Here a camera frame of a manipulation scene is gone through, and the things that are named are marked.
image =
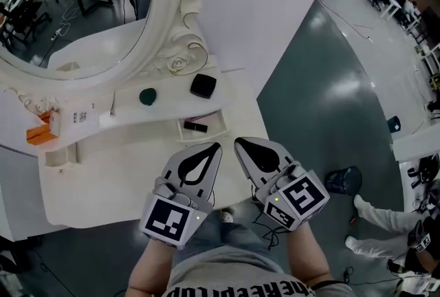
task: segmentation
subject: white sneaker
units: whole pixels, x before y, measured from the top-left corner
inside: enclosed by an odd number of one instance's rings
[[[347,236],[347,238],[345,239],[345,246],[353,252],[356,252],[355,250],[358,246],[358,240],[355,239],[353,236]]]
[[[221,211],[221,222],[222,223],[233,223],[234,217],[230,212],[227,212],[225,210]]]

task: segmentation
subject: gray floor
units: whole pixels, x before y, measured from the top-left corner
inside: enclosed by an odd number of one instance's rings
[[[78,4],[74,0],[59,0],[59,3],[55,2],[55,0],[35,1],[43,3],[38,11],[38,15],[47,12],[51,16],[52,22],[46,21],[42,23],[36,31],[36,40],[33,41],[32,36],[30,36],[26,47],[20,42],[15,41],[15,48],[12,52],[24,61],[30,62],[33,65],[40,65],[44,68],[47,67],[47,62],[54,52],[69,45],[72,41],[123,25],[124,16],[126,23],[135,20],[134,9],[129,0],[112,0],[113,5],[99,5],[86,16],[83,16],[80,10],[77,10],[75,13]],[[82,1],[86,8],[89,7],[90,0]],[[63,20],[63,15],[64,17],[74,17],[69,21],[71,26],[68,31],[67,27],[64,27],[62,34],[65,33],[65,35],[58,37],[52,42],[52,35],[57,29],[62,28],[60,24]]]
[[[258,97],[267,132],[283,143],[297,160],[314,169],[321,179],[332,170],[356,165],[363,174],[361,195],[374,205],[401,210],[399,168],[390,150],[386,121],[362,66],[328,14],[315,2],[281,62]],[[249,201],[235,208],[235,220],[259,235],[267,230],[251,224],[258,214]],[[331,195],[326,208],[311,221],[325,251],[333,275],[342,278],[354,268],[353,283],[393,278],[385,261],[356,257],[344,247],[347,234],[388,238],[389,235],[357,220],[352,198]],[[268,218],[262,223],[270,226]],[[127,284],[129,274],[146,244],[137,221],[116,223],[88,230],[68,229],[43,237],[38,249],[45,264],[77,296],[112,297]],[[285,237],[273,249],[287,269]],[[63,287],[39,267],[22,275],[25,286],[36,296],[68,296]],[[356,287],[358,296],[388,296],[395,282]]]

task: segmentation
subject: chair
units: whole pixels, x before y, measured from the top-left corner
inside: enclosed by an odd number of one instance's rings
[[[3,25],[0,27],[0,41],[5,45],[6,49],[9,52],[12,52],[12,48],[15,47],[13,42],[14,39],[23,45],[26,45],[26,42],[23,39],[14,34],[14,26],[11,19],[12,14],[5,9],[4,3],[0,3],[0,14],[3,17]]]
[[[6,23],[8,26],[2,30],[2,35],[11,42],[12,46],[14,46],[12,39],[16,39],[26,45],[26,40],[31,33],[35,41],[37,27],[45,21],[52,22],[52,18],[47,12],[37,16],[37,12],[42,5],[40,1],[28,1],[13,12],[4,10],[4,6],[0,7],[0,13],[8,17],[8,22]],[[24,35],[24,39],[17,37],[14,32]]]
[[[26,3],[21,14],[12,19],[15,32],[23,34],[25,36],[24,40],[28,39],[28,36],[32,33],[32,39],[35,41],[36,28],[43,22],[52,22],[52,18],[47,12],[44,12],[37,17],[37,12],[41,5],[43,5],[43,3],[40,1]]]

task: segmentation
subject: orange box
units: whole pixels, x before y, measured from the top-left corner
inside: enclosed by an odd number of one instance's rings
[[[54,140],[60,135],[60,116],[56,111],[48,111],[39,116],[45,124],[26,131],[27,143],[38,146]]]

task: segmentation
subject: white vanity table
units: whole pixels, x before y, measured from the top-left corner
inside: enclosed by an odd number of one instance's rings
[[[245,72],[222,73],[209,54],[196,22],[200,8],[201,0],[152,0],[148,20],[75,41],[52,55],[47,70],[0,51],[0,82],[16,91],[28,111],[60,114],[60,137],[37,152],[51,224],[89,228],[139,219],[169,157],[202,138],[223,147],[215,208],[251,196],[233,141],[266,138],[266,130]],[[209,100],[189,93],[197,73],[217,79]],[[146,88],[157,91],[149,107],[139,101]],[[84,124],[73,125],[76,111],[87,112]],[[227,131],[218,137],[189,133],[192,139],[182,142],[179,120],[213,111],[222,112]],[[25,130],[17,136],[25,137]],[[72,144],[77,164],[47,166],[47,152]]]
[[[223,148],[214,185],[215,208],[230,206],[251,196],[251,183],[234,154],[234,139],[267,137],[245,72],[223,73],[222,79],[236,99],[223,109],[230,132],[214,139]],[[176,142],[178,138],[175,120],[119,126],[79,141],[80,164],[64,170],[62,175],[58,169],[44,166],[45,155],[39,154],[48,221],[54,225],[89,228],[139,219],[157,174],[173,153],[186,146]]]

